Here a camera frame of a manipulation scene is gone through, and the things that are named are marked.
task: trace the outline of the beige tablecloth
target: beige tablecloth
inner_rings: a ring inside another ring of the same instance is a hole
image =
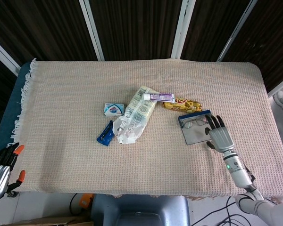
[[[136,144],[96,138],[105,103],[130,102],[141,85],[199,101],[224,119],[236,151],[265,196],[283,195],[283,146],[259,69],[250,63],[183,60],[33,62],[15,142],[25,144],[11,180],[19,191],[214,196],[237,189],[222,155],[186,145],[177,118],[157,104]]]

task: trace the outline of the eyeglasses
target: eyeglasses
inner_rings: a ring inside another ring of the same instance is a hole
[[[198,116],[196,119],[185,119],[183,120],[183,127],[186,129],[191,128],[194,124],[198,126],[203,126],[208,121],[204,115]]]

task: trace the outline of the cardboard box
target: cardboard box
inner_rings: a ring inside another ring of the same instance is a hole
[[[25,220],[18,223],[2,226],[94,226],[93,222],[88,221],[88,217],[50,217]]]

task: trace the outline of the black cable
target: black cable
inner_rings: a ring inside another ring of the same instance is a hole
[[[73,216],[79,216],[80,214],[82,214],[82,213],[84,212],[84,209],[83,209],[83,208],[81,209],[81,212],[79,212],[79,213],[76,213],[76,214],[75,214],[75,213],[72,212],[71,204],[72,204],[73,199],[76,197],[76,195],[77,195],[77,193],[75,193],[74,196],[72,196],[72,198],[71,198],[71,200],[70,200],[70,203],[69,203],[69,212],[70,212],[71,215],[73,215]]]
[[[231,206],[231,205],[234,205],[236,202],[232,202],[231,204],[227,205],[227,206],[224,206],[223,208],[221,209],[218,209],[218,210],[215,210],[213,212],[210,212],[209,214],[207,214],[206,216],[204,216],[203,218],[201,218],[199,221],[195,222],[194,224],[192,224],[191,226],[194,226],[195,224],[199,223],[200,221],[202,221],[204,218],[207,218],[209,215],[213,214],[213,213],[216,213],[218,211],[221,211],[221,210],[224,210],[225,208]]]
[[[228,197],[225,206],[226,206],[226,212],[227,212],[227,215],[228,215],[228,220],[229,220],[229,223],[230,223],[230,226],[231,226],[232,225],[232,223],[231,223],[231,216],[230,216],[230,212],[228,211],[228,206],[227,206],[228,205],[228,201],[230,201],[230,198],[231,197]]]
[[[241,223],[240,221],[238,221],[238,220],[235,220],[235,219],[233,219],[234,221],[236,221],[236,222],[238,222],[239,224],[241,224],[242,226],[245,226],[243,223]]]
[[[233,217],[233,216],[239,216],[239,217],[242,217],[244,218],[247,223],[249,224],[249,226],[251,226],[250,222],[246,219],[245,216],[242,216],[241,214],[232,214],[230,215],[230,217]],[[223,219],[221,222],[219,222],[216,226],[221,226],[221,224],[224,224],[224,223],[228,223],[227,219],[229,219],[229,217],[226,217],[225,219]]]
[[[237,224],[235,224],[235,223],[233,223],[231,221],[225,221],[223,225],[225,225],[226,223],[230,223],[230,224],[233,224],[233,225],[236,225],[236,226],[240,226],[240,225],[237,225]]]
[[[238,222],[239,224],[241,224],[242,226],[245,226],[243,223],[241,223],[241,222],[238,221],[238,220],[232,219],[232,221],[236,221],[236,222]]]

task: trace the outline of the clear plastic packaging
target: clear plastic packaging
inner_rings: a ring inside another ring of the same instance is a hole
[[[120,144],[133,144],[145,129],[157,101],[145,101],[144,93],[158,93],[141,86],[126,107],[125,114],[113,123],[113,133]]]

